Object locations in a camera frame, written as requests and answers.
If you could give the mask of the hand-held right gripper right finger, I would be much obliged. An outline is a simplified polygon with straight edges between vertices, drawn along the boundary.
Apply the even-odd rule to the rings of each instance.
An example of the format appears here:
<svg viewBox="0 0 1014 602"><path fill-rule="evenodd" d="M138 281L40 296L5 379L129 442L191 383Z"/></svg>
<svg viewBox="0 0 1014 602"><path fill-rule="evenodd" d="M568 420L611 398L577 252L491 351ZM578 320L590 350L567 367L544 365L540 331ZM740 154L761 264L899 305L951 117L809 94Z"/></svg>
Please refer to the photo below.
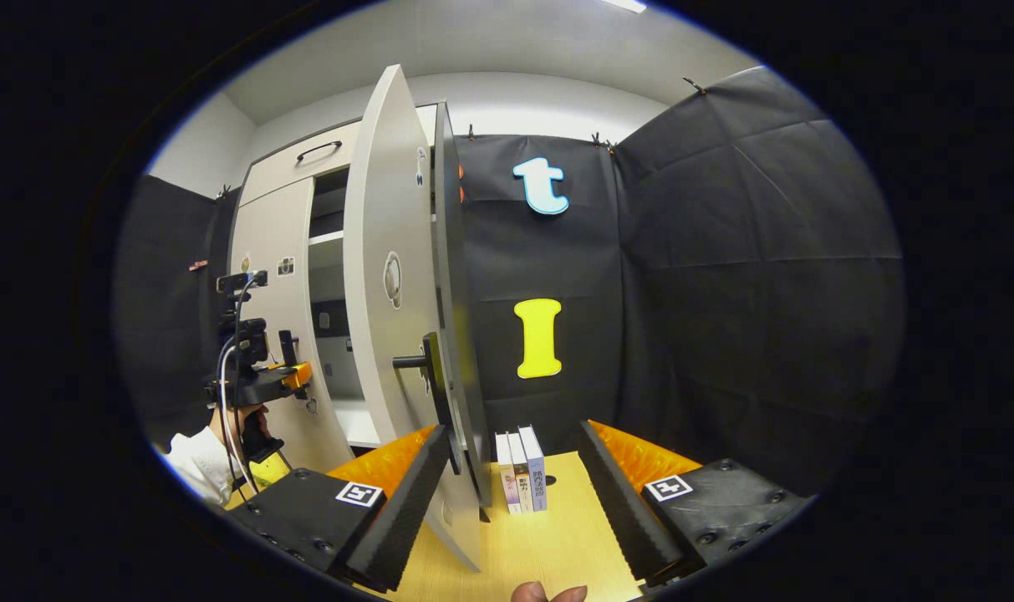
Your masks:
<svg viewBox="0 0 1014 602"><path fill-rule="evenodd" d="M811 503L742 462L699 464L597 421L580 422L577 451L630 573L647 588L727 565Z"/></svg>

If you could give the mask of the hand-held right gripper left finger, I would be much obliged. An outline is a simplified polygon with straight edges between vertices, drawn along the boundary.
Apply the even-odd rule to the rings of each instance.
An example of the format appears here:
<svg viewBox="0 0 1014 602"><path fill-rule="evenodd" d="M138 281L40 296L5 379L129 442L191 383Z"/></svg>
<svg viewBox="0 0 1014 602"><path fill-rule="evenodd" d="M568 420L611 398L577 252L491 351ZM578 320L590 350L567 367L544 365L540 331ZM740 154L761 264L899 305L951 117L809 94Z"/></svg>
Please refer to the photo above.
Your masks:
<svg viewBox="0 0 1014 602"><path fill-rule="evenodd" d="M297 563L393 591L450 454L449 428L428 426L328 473L297 468L227 517Z"/></svg>

